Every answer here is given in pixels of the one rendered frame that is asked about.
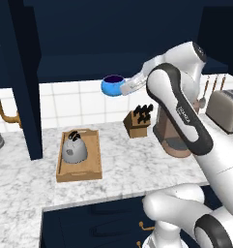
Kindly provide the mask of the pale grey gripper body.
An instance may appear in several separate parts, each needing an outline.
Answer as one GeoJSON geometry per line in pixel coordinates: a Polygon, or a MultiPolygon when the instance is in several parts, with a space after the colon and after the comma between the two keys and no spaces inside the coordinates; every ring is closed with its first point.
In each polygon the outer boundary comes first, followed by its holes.
{"type": "Polygon", "coordinates": [[[146,77],[142,72],[128,79],[124,84],[120,86],[120,90],[123,96],[127,96],[146,84],[146,77]]]}

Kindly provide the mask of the blue mug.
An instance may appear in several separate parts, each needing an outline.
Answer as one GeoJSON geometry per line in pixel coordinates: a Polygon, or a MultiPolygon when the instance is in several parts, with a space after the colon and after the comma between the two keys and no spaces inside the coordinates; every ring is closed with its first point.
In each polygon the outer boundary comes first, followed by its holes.
{"type": "Polygon", "coordinates": [[[110,75],[105,77],[101,83],[102,93],[110,96],[116,97],[122,94],[120,86],[125,83],[125,79],[118,75],[110,75]]]}

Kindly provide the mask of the wooden tray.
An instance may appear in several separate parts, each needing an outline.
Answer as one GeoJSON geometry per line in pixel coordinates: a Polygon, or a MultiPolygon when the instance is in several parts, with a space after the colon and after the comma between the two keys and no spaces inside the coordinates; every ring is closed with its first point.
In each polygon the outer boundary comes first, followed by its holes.
{"type": "Polygon", "coordinates": [[[62,133],[60,148],[69,134],[78,131],[87,148],[87,158],[76,164],[66,163],[62,151],[59,151],[56,180],[58,182],[70,182],[80,180],[102,179],[101,150],[99,131],[90,129],[73,129],[62,133]]]}

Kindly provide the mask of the navy cabinet door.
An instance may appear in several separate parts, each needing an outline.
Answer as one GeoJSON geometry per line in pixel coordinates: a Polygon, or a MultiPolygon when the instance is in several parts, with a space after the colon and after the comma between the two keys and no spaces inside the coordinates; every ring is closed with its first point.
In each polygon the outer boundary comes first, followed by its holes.
{"type": "Polygon", "coordinates": [[[19,115],[30,159],[38,160],[43,157],[40,91],[37,76],[42,54],[34,8],[25,6],[24,0],[8,0],[8,3],[23,75],[23,82],[19,83],[19,115]]]}
{"type": "Polygon", "coordinates": [[[233,77],[233,6],[205,7],[197,42],[207,54],[204,74],[233,77]]]}

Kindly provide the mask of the navy base cabinet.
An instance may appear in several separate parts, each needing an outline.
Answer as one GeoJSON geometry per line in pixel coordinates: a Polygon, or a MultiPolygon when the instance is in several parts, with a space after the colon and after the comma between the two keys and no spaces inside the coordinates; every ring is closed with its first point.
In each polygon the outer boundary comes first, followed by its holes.
{"type": "Polygon", "coordinates": [[[41,248],[138,248],[150,235],[155,243],[190,238],[189,248],[233,248],[223,227],[223,204],[209,186],[182,184],[143,198],[100,202],[44,214],[41,248]],[[155,227],[143,231],[139,227],[155,227]]]}

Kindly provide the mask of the wooden knife block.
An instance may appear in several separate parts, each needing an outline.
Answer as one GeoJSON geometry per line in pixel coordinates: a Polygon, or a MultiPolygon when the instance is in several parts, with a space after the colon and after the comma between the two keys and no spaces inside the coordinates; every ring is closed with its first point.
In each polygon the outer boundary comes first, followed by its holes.
{"type": "Polygon", "coordinates": [[[154,107],[138,105],[135,110],[131,110],[125,117],[123,123],[131,139],[144,138],[147,136],[147,128],[151,124],[151,112],[154,107]]]}

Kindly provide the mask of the brown coffee machine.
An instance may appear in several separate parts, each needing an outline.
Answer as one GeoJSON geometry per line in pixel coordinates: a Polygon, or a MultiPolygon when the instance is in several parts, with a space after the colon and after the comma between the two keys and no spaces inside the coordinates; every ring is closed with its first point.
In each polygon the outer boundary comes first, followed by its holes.
{"type": "Polygon", "coordinates": [[[176,158],[186,158],[190,155],[189,149],[162,108],[158,108],[157,121],[153,127],[153,133],[168,155],[176,158]]]}

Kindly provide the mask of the silver toaster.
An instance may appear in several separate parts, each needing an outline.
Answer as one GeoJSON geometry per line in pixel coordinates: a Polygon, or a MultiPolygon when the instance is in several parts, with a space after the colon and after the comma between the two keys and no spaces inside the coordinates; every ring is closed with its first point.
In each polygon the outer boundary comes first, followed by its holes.
{"type": "Polygon", "coordinates": [[[233,89],[215,91],[206,114],[227,134],[233,134],[233,89]]]}

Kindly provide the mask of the navy wall cabinet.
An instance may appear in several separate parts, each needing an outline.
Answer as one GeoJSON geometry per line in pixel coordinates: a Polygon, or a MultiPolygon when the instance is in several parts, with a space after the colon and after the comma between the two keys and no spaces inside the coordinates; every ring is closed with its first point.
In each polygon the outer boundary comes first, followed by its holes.
{"type": "Polygon", "coordinates": [[[208,7],[232,0],[18,0],[40,50],[40,82],[128,78],[143,62],[197,41],[208,7]]]}

